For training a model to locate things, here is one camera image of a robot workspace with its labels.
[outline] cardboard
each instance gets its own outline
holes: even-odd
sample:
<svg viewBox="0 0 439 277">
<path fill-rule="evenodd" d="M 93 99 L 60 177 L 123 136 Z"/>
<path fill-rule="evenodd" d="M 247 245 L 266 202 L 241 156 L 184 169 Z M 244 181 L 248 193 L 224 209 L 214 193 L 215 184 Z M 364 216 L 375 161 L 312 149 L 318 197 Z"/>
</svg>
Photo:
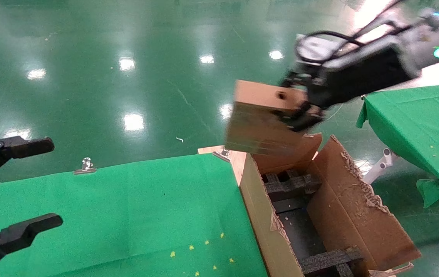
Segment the cardboard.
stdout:
<svg viewBox="0 0 439 277">
<path fill-rule="evenodd" d="M 223 145 L 219 145 L 216 147 L 204 147 L 201 149 L 197 149 L 197 154 L 207 154 L 207 153 L 213 153 L 214 151 L 221 153 L 221 151 L 225 147 Z M 237 184 L 240 184 L 240 180 L 242 179 L 242 174 L 244 172 L 244 166 L 245 166 L 245 158 L 246 158 L 245 152 L 239 152 L 239 151 L 230 151 L 229 158 L 231 160 L 231 165 L 233 167 L 233 174 L 235 175 L 235 179 L 237 180 Z"/>
<path fill-rule="evenodd" d="M 389 270 L 420 257 L 420 251 L 394 215 L 374 194 L 372 187 L 362 181 L 360 170 L 336 137 L 331 136 L 314 158 L 322 142 L 320 133 L 300 135 L 287 130 L 276 117 L 270 117 L 270 111 L 288 109 L 300 100 L 297 98 L 286 103 L 274 100 L 273 95 L 278 89 L 283 88 L 237 82 L 237 102 L 225 144 L 232 152 L 254 153 L 246 155 L 241 165 L 242 176 L 237 181 L 271 277 L 303 276 L 260 176 L 290 168 L 316 175 L 322 181 L 307 210 L 327 251 L 357 246 L 366 269 L 373 272 Z M 290 97 L 295 97 L 298 91 L 286 93 L 289 99 L 294 99 Z M 279 143 L 281 154 L 274 155 L 274 144 L 264 149 L 265 140 Z"/>
<path fill-rule="evenodd" d="M 291 111 L 306 99 L 301 90 L 237 80 L 226 149 L 289 155 L 303 134 L 288 130 L 274 112 Z"/>
</svg>

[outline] torn cardboard edge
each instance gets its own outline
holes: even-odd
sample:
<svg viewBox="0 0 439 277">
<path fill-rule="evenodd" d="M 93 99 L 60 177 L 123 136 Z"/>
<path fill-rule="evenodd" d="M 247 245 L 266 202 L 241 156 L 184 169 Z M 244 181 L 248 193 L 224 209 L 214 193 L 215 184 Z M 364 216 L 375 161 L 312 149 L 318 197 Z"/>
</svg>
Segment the torn cardboard edge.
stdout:
<svg viewBox="0 0 439 277">
<path fill-rule="evenodd" d="M 355 165 L 355 161 L 353 161 L 350 154 L 346 151 L 346 149 L 344 149 L 341 142 L 339 142 L 339 140 L 334 135 L 331 135 L 330 138 L 337 142 L 341 146 L 341 149 L 343 149 L 343 151 L 341 152 L 341 156 L 343 157 L 343 159 L 345 159 L 345 168 L 348 170 L 348 172 L 350 172 L 351 175 L 353 175 L 357 179 L 357 185 L 362 188 L 362 191 L 367 198 L 367 205 L 369 207 L 376 207 L 378 210 L 390 214 L 389 208 L 382 203 L 382 198 L 375 194 L 373 187 L 370 184 L 364 182 L 362 172 Z"/>
<path fill-rule="evenodd" d="M 309 203 L 308 212 L 327 251 L 357 246 L 367 269 L 376 270 L 374 273 L 420 257 L 394 215 L 371 186 L 362 181 L 353 160 L 336 137 L 331 136 L 315 156 L 321 142 L 321 134 L 305 135 L 291 156 L 246 154 L 232 161 L 234 172 L 243 168 L 237 181 L 270 276 L 303 276 L 260 176 L 289 168 L 316 174 L 323 181 Z M 234 150 L 231 153 L 245 154 Z"/>
</svg>

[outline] open cardboard box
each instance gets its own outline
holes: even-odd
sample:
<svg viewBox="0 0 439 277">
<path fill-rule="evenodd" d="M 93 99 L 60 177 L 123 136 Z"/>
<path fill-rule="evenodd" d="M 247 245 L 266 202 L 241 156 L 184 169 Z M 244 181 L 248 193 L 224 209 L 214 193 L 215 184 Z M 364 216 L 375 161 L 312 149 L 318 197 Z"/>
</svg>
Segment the open cardboard box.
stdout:
<svg viewBox="0 0 439 277">
<path fill-rule="evenodd" d="M 226 149 L 232 150 L 230 159 L 233 172 L 269 275 L 304 276 L 261 178 L 261 174 L 277 174 L 291 168 L 300 173 L 316 175 L 322 181 L 320 189 L 309 201 L 307 211 L 327 251 L 357 246 L 366 269 L 379 276 L 386 275 L 381 271 L 420 257 L 420 251 L 394 215 L 375 195 L 372 187 L 363 182 L 360 170 L 336 137 L 332 135 L 316 155 L 322 143 L 320 133 L 285 135 L 286 126 L 281 128 L 270 117 L 271 110 L 292 108 L 295 102 L 303 99 L 290 95 L 297 91 L 288 89 L 291 90 L 288 91 L 288 99 L 293 101 L 288 104 L 278 102 L 275 98 L 281 89 L 287 91 L 285 88 L 251 82 L 237 86 L 226 140 Z M 248 97 L 259 92 L 262 94 L 260 97 Z M 269 141 L 268 147 L 262 147 L 266 145 L 265 140 Z M 282 155 L 239 152 L 273 154 L 271 150 L 275 147 L 283 150 Z M 209 147 L 198 152 L 221 152 L 221 148 Z"/>
</svg>

